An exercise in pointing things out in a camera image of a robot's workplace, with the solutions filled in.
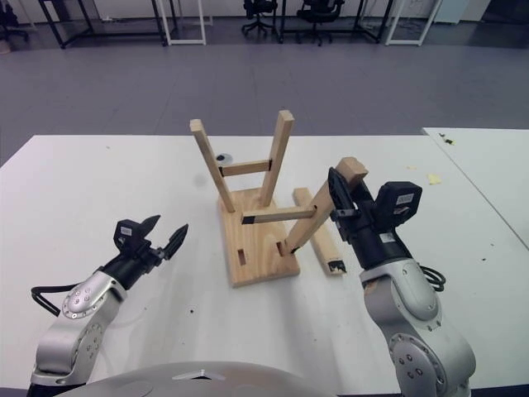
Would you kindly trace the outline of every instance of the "upside-down wooden stool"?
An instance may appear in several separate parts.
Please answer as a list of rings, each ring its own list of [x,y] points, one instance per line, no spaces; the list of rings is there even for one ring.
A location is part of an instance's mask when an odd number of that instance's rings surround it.
[[[219,209],[231,284],[234,287],[299,274],[294,252],[312,238],[323,270],[328,275],[345,272],[343,261],[323,224],[334,205],[327,181],[312,197],[307,188],[293,191],[296,207],[277,208],[274,188],[292,131],[294,118],[288,110],[279,112],[269,158],[219,166],[200,120],[190,122],[206,165],[220,194]],[[344,157],[336,169],[354,188],[366,175],[365,167],[354,157]],[[263,186],[230,192],[224,177],[265,172]],[[298,219],[287,235],[282,221]]]

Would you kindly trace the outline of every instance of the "chair base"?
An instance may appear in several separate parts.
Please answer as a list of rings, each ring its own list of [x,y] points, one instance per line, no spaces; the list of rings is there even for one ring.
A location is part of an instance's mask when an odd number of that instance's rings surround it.
[[[332,34],[328,31],[319,31],[316,28],[316,23],[312,24],[312,29],[307,31],[297,31],[296,32],[296,42],[298,44],[302,43],[302,37],[311,37],[312,43],[314,44],[317,40],[317,46],[321,47],[323,44],[322,36],[325,36],[329,40],[329,44],[332,43]]]
[[[19,29],[5,29],[5,28],[4,28],[4,31],[0,31],[0,40],[9,41],[9,36],[23,37],[25,42],[28,42],[30,40],[30,37],[27,34],[27,31],[21,31]]]
[[[255,22],[252,22],[252,23],[248,23],[246,25],[243,25],[241,27],[241,31],[242,31],[242,34],[245,35],[245,36],[248,36],[248,33],[250,31],[253,31],[254,29],[257,29],[257,32],[263,32],[264,33],[264,37],[266,37],[266,35],[268,35],[268,32],[266,31],[266,29],[270,29],[271,31],[273,31],[274,27],[272,25],[269,25],[268,23],[264,23],[261,21],[260,19],[260,16],[259,14],[257,15],[257,21]]]

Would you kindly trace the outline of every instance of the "white tabletop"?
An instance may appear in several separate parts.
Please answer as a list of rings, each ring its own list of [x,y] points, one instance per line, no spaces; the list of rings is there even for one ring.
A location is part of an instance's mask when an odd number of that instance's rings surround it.
[[[425,128],[529,247],[529,130]],[[439,134],[455,142],[449,145]]]
[[[271,137],[211,141],[245,161],[266,158]],[[387,180],[424,188],[400,236],[448,279],[441,302],[475,351],[472,386],[529,383],[529,251],[430,137],[292,137],[277,204],[293,205],[294,187],[315,193],[346,155],[364,162],[373,194]],[[442,183],[428,185],[427,173]],[[245,189],[261,180],[244,175],[228,184]],[[217,192],[190,136],[35,136],[0,169],[0,192],[0,386],[27,387],[39,337],[54,321],[30,287],[84,280],[116,255],[116,221],[159,213],[155,245],[185,222],[188,237],[130,291],[91,380],[171,361],[228,360],[291,371],[333,393],[398,391],[349,246],[339,244],[343,277],[324,276],[309,244],[297,252],[300,276],[229,287]]]

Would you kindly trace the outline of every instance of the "office chair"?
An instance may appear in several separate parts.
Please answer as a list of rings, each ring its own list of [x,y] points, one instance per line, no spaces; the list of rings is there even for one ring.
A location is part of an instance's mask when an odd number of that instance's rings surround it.
[[[298,18],[312,23],[312,29],[303,32],[303,36],[312,38],[312,43],[318,40],[318,46],[322,46],[322,36],[329,38],[329,43],[332,43],[332,35],[328,31],[319,31],[317,24],[334,22],[340,16],[341,6],[344,0],[303,0],[301,10],[298,10]],[[296,41],[301,44],[300,31],[296,32]]]
[[[9,41],[9,36],[22,36],[24,41],[29,40],[29,35],[26,31],[18,29],[8,29],[8,26],[18,26],[18,19],[11,5],[6,4],[6,11],[3,10],[2,1],[0,1],[0,26],[3,31],[0,31],[0,40]]]
[[[258,33],[260,31],[264,32],[264,35],[266,36],[267,31],[266,27],[269,29],[273,29],[274,27],[272,25],[269,25],[267,23],[264,23],[261,21],[261,13],[263,12],[273,12],[275,16],[275,10],[278,7],[277,0],[245,0],[245,10],[246,10],[246,17],[248,19],[252,19],[254,16],[256,19],[255,22],[249,23],[247,25],[244,25],[241,28],[242,34],[245,36],[248,36],[248,32],[254,30],[257,28]]]

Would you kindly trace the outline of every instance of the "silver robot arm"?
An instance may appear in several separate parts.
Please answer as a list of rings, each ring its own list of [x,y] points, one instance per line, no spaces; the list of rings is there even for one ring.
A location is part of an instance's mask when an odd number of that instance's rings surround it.
[[[39,342],[31,383],[54,387],[85,384],[102,336],[125,298],[125,289],[102,271],[69,291],[59,316]]]
[[[476,361],[443,315],[441,302],[413,259],[364,271],[365,306],[388,343],[405,396],[466,397]]]
[[[418,208],[422,189],[388,182],[373,200],[362,182],[353,191],[334,169],[331,218],[365,270],[365,306],[388,343],[406,397],[467,397],[476,361],[467,341],[444,316],[436,293],[445,278],[413,260],[395,232]]]
[[[151,248],[145,236],[160,216],[142,223],[120,221],[114,242],[120,253],[75,286],[35,287],[33,299],[57,319],[39,342],[28,396],[53,396],[87,383],[108,324],[117,316],[120,305],[138,279],[169,260],[180,248],[188,225],[181,227],[164,248]],[[65,292],[61,308],[56,308],[43,293]]]

